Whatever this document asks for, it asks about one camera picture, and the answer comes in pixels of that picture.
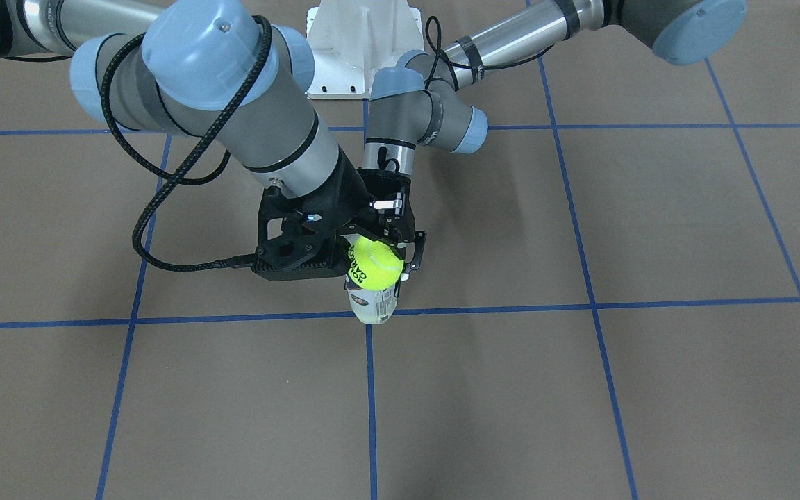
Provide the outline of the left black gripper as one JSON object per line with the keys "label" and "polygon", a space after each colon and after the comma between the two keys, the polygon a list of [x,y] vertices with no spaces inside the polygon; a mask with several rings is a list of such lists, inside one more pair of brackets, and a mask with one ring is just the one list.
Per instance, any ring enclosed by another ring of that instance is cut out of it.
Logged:
{"label": "left black gripper", "polygon": [[414,212],[410,202],[412,179],[390,170],[359,169],[369,205],[358,213],[360,231],[369,238],[393,238],[393,253],[403,269],[398,283],[408,281],[422,266],[426,231],[414,230]]}

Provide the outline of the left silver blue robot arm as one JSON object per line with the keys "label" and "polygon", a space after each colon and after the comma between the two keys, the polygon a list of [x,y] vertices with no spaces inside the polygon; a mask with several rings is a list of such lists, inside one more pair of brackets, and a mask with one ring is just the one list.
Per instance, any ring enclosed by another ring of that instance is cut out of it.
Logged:
{"label": "left silver blue robot arm", "polygon": [[418,269],[424,237],[408,201],[416,150],[473,154],[487,136],[485,112],[458,91],[606,26],[621,26],[667,63],[690,65],[733,38],[746,13],[744,1],[540,1],[448,47],[428,39],[429,53],[412,50],[378,70],[361,170],[376,181],[374,225],[351,225],[350,285],[392,289]]}

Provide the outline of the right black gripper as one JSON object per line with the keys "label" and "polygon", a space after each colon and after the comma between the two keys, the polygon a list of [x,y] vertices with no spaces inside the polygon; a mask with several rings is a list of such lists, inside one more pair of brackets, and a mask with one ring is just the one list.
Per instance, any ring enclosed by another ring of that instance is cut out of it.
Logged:
{"label": "right black gripper", "polygon": [[307,215],[320,215],[315,222],[297,224],[298,236],[293,235],[293,244],[301,244],[303,236],[317,238],[323,244],[332,244],[337,230],[357,215],[369,202],[369,193],[358,171],[353,168],[343,149],[337,151],[335,168],[331,175],[316,190],[308,195],[290,199],[297,219]]}

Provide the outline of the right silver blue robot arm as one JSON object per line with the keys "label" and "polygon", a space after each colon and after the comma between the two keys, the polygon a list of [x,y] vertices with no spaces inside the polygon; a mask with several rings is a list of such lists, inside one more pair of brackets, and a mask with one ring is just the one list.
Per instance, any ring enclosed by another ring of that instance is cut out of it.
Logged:
{"label": "right silver blue robot arm", "polygon": [[71,89],[115,132],[221,144],[265,187],[277,247],[313,252],[347,238],[365,184],[308,99],[305,35],[241,1],[0,1],[0,58],[69,60]]}

